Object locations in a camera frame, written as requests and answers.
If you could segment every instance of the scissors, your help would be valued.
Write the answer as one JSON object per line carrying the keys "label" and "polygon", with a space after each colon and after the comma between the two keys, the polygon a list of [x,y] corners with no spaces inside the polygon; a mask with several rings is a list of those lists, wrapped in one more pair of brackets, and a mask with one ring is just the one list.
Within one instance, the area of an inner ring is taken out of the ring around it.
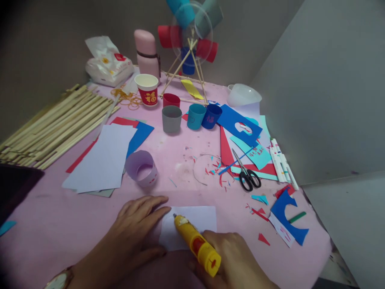
{"label": "scissors", "polygon": [[[252,191],[253,187],[255,187],[255,188],[261,187],[261,180],[257,176],[257,174],[255,172],[253,172],[252,170],[250,170],[250,169],[246,169],[243,166],[241,160],[239,159],[239,157],[236,154],[236,152],[234,151],[234,149],[233,149],[233,153],[234,153],[235,158],[237,159],[239,165],[241,166],[241,173],[239,174],[239,181],[241,183],[242,188],[244,188],[246,191]],[[248,188],[245,187],[245,184],[243,183],[243,180],[245,180],[245,183],[248,185]]]}

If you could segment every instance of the glue gun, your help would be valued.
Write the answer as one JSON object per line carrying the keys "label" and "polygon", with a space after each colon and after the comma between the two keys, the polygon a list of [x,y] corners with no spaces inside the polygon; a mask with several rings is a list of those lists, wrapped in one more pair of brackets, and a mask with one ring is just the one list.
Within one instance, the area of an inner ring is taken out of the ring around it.
{"label": "glue gun", "polygon": [[221,265],[221,256],[184,216],[176,214],[173,216],[177,231],[198,259],[199,264],[211,277],[214,277]]}

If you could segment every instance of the hand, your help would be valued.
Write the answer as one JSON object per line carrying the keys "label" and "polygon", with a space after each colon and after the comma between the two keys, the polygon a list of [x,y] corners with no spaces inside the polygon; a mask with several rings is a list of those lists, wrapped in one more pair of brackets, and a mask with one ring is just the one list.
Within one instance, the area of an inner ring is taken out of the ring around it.
{"label": "hand", "polygon": [[278,288],[255,260],[246,241],[238,233],[205,231],[203,237],[222,257],[217,275],[212,278],[195,259],[188,266],[207,289]]}
{"label": "hand", "polygon": [[143,250],[144,237],[171,208],[153,209],[168,197],[146,196],[127,202],[108,233],[73,267],[69,289],[106,288],[131,271],[166,254],[161,246]]}

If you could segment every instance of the left hand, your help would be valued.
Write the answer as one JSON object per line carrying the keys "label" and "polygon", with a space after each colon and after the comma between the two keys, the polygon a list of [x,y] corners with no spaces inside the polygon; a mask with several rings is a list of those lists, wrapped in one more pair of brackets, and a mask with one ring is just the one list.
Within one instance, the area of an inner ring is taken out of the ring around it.
{"label": "left hand", "polygon": [[142,249],[144,237],[171,208],[152,210],[168,201],[165,196],[146,196],[127,202],[108,233],[73,267],[69,289],[106,288],[134,269],[166,254],[161,246]]}

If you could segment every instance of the right hand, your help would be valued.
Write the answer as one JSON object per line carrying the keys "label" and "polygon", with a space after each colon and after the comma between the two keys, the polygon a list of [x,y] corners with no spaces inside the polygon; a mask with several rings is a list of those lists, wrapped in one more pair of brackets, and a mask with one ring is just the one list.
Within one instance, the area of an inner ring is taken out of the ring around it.
{"label": "right hand", "polygon": [[222,257],[219,271],[214,278],[205,271],[196,259],[188,264],[190,270],[207,289],[278,288],[262,271],[241,235],[205,231],[203,237]]}

